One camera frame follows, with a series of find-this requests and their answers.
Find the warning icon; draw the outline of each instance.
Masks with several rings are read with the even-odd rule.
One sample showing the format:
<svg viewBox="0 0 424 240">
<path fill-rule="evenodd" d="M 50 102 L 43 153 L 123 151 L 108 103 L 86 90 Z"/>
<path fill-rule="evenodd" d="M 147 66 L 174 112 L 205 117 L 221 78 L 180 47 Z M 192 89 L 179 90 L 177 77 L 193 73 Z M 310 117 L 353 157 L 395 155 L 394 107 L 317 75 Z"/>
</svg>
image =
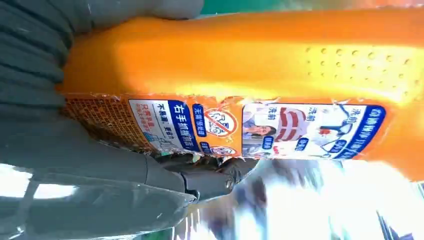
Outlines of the warning icon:
<svg viewBox="0 0 424 240">
<path fill-rule="evenodd" d="M 212 108 L 204 116 L 206 131 L 220 138 L 230 136 L 237 129 L 236 118 L 228 111 Z"/>
<path fill-rule="evenodd" d="M 228 146 L 212 146 L 210 150 L 212 151 L 212 153 L 216 155 L 223 155 L 223 156 L 237 155 L 237 151 Z"/>
</svg>

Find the person image on label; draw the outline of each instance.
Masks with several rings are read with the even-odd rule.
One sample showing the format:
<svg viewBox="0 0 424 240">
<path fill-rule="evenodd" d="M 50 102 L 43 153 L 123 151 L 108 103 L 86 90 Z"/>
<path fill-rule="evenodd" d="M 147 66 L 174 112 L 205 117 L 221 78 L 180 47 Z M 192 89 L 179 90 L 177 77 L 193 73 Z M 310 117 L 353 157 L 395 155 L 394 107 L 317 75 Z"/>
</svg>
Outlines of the person image on label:
<svg viewBox="0 0 424 240">
<path fill-rule="evenodd" d="M 243 139 L 251 137 L 272 136 L 277 133 L 277 129 L 268 125 L 256 125 L 253 118 L 243 123 Z"/>
</svg>

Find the gray fabric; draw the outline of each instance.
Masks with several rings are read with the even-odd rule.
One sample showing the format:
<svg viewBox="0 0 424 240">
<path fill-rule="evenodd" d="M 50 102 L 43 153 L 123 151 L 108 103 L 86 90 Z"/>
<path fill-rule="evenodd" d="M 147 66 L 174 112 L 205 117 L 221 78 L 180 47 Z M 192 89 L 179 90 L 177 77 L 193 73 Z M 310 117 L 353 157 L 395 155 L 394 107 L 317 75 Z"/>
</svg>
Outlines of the gray fabric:
<svg viewBox="0 0 424 240">
<path fill-rule="evenodd" d="M 154 161 L 99 144 L 79 123 L 59 116 L 64 98 L 56 94 L 55 84 L 63 80 L 61 67 L 75 34 L 137 15 L 192 18 L 202 5 L 203 0 L 0 0 L 0 163 L 145 183 L 147 166 L 155 167 Z M 186 212 L 168 209 L 168 200 L 152 202 L 153 208 L 175 214 L 150 226 L 151 231 L 171 227 Z"/>
</svg>

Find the reflective surface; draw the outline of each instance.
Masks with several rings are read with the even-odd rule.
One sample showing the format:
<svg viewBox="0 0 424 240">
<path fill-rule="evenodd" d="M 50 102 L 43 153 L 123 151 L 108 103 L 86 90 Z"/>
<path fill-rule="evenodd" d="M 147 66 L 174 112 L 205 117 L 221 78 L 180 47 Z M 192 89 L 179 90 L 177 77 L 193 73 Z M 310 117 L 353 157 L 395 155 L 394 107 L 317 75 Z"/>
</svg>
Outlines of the reflective surface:
<svg viewBox="0 0 424 240">
<path fill-rule="evenodd" d="M 231 196 L 193 211 L 169 239 L 419 240 L 424 236 L 422 189 L 388 165 L 273 163 L 263 161 Z M 258 181 L 264 183 L 262 190 Z"/>
<path fill-rule="evenodd" d="M 2 239 L 136 236 L 175 226 L 194 200 L 192 195 L 136 182 L 31 172 L 0 164 Z M 38 188 L 32 199 L 25 192 L 33 183 Z"/>
</svg>

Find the product label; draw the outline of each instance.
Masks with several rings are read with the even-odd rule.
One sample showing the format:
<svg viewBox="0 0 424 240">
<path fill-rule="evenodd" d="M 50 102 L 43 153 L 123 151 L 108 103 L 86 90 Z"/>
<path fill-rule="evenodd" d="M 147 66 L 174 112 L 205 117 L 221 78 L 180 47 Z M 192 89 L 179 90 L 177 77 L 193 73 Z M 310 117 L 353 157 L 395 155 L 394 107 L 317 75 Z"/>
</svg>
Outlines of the product label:
<svg viewBox="0 0 424 240">
<path fill-rule="evenodd" d="M 200 152 L 189 107 L 182 101 L 129 100 L 146 139 L 160 151 Z"/>
<path fill-rule="evenodd" d="M 386 116 L 371 104 L 169 99 L 68 96 L 63 112 L 98 140 L 137 152 L 303 160 L 354 158 Z"/>
<path fill-rule="evenodd" d="M 242 154 L 280 159 L 351 159 L 377 133 L 381 106 L 343 104 L 247 104 Z"/>
</svg>

